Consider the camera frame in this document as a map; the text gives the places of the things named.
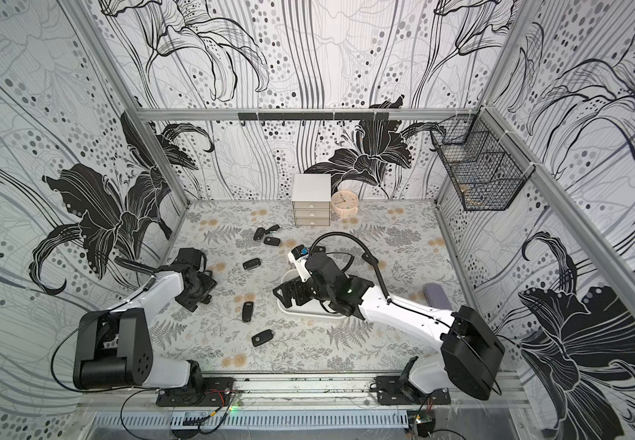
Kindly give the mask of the white storage tray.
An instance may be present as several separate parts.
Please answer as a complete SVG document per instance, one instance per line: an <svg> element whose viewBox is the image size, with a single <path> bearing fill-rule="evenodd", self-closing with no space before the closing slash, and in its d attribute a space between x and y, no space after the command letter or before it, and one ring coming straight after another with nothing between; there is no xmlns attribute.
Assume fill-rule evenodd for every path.
<svg viewBox="0 0 635 440"><path fill-rule="evenodd" d="M346 316L337 314L325 303L315 298L312 279L303 282L297 269L290 269L282 275L279 285L273 289L279 310L293 317L323 319L331 321L345 320Z"/></svg>

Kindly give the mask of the black key with buttons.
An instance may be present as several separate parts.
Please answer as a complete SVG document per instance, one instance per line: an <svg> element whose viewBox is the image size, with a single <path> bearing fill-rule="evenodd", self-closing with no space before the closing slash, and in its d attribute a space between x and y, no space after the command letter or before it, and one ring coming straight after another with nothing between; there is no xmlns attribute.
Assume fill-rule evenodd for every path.
<svg viewBox="0 0 635 440"><path fill-rule="evenodd" d="M262 261L259 258L251 258L250 260L244 261L242 263L243 269L245 271L251 271L257 269L262 265Z"/></svg>

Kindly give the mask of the black key front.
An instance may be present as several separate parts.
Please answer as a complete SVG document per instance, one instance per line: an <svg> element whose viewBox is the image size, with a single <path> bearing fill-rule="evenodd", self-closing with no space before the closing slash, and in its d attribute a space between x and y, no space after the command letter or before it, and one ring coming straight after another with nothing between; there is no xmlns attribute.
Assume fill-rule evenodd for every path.
<svg viewBox="0 0 635 440"><path fill-rule="evenodd" d="M264 330L251 338L251 343L255 348L258 348L274 338L274 332L271 329Z"/></svg>

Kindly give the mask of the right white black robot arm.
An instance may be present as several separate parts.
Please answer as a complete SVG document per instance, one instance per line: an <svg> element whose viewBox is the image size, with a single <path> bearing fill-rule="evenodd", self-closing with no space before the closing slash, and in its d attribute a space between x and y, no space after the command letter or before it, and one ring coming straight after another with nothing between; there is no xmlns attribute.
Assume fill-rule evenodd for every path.
<svg viewBox="0 0 635 440"><path fill-rule="evenodd" d="M377 378L382 405L441 401L452 389L479 401L500 393L496 375L506 349L474 309L438 309L391 295L379 280L349 274L324 252L289 259L297 275L285 276L273 289L286 313L310 315L315 302L317 316L390 326L438 352L412 357L397 376Z"/></svg>

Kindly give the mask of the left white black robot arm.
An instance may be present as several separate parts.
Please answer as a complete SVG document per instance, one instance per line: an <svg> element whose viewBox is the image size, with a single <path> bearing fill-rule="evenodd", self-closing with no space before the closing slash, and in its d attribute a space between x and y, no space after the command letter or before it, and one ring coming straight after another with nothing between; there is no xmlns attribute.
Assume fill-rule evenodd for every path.
<svg viewBox="0 0 635 440"><path fill-rule="evenodd" d="M198 304L210 302L215 287L212 271L160 271L118 304L84 315L75 345L75 388L139 387L203 395L207 387L198 363L156 355L150 323L172 302L195 311Z"/></svg>

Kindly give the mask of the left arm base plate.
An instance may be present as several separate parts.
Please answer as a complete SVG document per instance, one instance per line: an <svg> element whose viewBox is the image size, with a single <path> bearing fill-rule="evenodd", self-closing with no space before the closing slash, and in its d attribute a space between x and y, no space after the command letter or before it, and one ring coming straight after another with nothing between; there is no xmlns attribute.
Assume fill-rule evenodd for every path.
<svg viewBox="0 0 635 440"><path fill-rule="evenodd" d="M223 408L229 405L235 379L227 376L203 378L199 385L161 390L156 405L163 408L204 407Z"/></svg>

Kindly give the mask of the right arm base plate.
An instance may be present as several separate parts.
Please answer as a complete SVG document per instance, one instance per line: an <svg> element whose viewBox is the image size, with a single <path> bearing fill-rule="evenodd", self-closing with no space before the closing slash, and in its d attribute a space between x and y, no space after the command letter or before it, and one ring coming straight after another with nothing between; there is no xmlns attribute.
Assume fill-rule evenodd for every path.
<svg viewBox="0 0 635 440"><path fill-rule="evenodd" d="M406 379L395 375L377 376L370 385L370 391L376 393L378 403L383 406L451 404L451 397L447 390L436 389L431 394L423 393Z"/></svg>

